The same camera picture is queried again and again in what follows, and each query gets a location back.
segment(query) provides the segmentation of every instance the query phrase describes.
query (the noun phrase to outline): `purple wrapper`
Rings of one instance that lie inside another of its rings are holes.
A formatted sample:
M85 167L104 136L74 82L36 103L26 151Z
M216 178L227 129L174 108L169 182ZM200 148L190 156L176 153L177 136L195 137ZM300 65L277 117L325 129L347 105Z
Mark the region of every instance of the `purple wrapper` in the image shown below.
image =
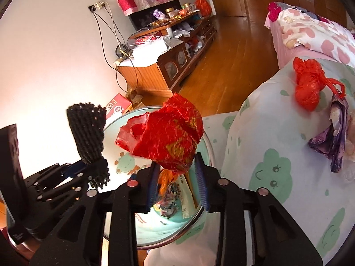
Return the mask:
M347 138L347 100L339 99L333 95L331 99L331 112L339 109L339 131L334 136L333 123L318 134L314 138L308 141L308 146L317 152L325 155L331 160L331 171L339 172L343 165L343 155L345 151L345 140Z

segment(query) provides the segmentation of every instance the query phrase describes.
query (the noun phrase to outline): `white tablecloth with green print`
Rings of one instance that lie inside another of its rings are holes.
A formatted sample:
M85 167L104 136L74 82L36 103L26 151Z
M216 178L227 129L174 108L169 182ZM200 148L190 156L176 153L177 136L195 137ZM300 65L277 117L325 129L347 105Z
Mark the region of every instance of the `white tablecloth with green print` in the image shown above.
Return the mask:
M349 112L354 110L355 70L337 62L318 61L326 77L346 85ZM355 182L332 173L330 160L307 145L330 124L331 91L325 88L321 92L319 105L311 113L296 103L294 91L291 61L244 102L227 141L223 140L226 129L218 125L223 122L208 125L213 116L204 119L205 129L213 146L221 143L223 148L226 144L224 150L215 151L220 162L219 155L225 152L221 175L241 188L268 188L306 233L325 265L355 224ZM342 172L351 171L355 171L355 163L346 161ZM190 237L182 237L183 243L152 250L145 265L214 265L218 220L216 214L208 214L202 226L191 230Z

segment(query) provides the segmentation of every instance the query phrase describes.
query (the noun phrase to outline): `red plastic wrapper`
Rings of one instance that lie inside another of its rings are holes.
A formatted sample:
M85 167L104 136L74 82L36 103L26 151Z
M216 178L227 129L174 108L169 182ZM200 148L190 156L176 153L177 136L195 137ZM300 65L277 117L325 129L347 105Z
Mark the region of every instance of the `red plastic wrapper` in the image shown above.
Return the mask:
M196 8L200 10L200 13L203 17L211 15L212 8L208 4L207 0L196 0L195 5Z
M334 95L340 99L345 97L345 86L336 79L327 78L322 66L317 60L303 61L296 57L293 60L293 68L296 71L295 98L297 103L308 111L314 111L319 103L319 92L328 86ZM334 85L340 85L341 93Z
M187 172L203 135L196 107L175 93L163 107L132 117L122 126L116 145L131 155L151 159L178 174Z

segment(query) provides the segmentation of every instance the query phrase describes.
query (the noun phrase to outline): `blanket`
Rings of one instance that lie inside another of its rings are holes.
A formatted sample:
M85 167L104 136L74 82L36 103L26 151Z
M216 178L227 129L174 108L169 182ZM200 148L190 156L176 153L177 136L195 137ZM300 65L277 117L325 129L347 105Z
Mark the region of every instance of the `blanket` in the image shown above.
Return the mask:
M283 33L283 43L289 49L304 45L307 49L355 67L355 39L336 22L327 24L296 9L281 11L278 22Z

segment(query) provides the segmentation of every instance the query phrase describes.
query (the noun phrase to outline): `wall socket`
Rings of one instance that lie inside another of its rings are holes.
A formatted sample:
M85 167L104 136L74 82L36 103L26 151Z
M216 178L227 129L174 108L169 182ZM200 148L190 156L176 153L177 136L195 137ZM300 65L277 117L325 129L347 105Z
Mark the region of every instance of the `wall socket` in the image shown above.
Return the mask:
M100 0L100 1L97 1L95 4L90 5L88 8L89 8L90 12L94 12L96 10L100 10L103 7L105 7L105 3L106 2L104 0Z

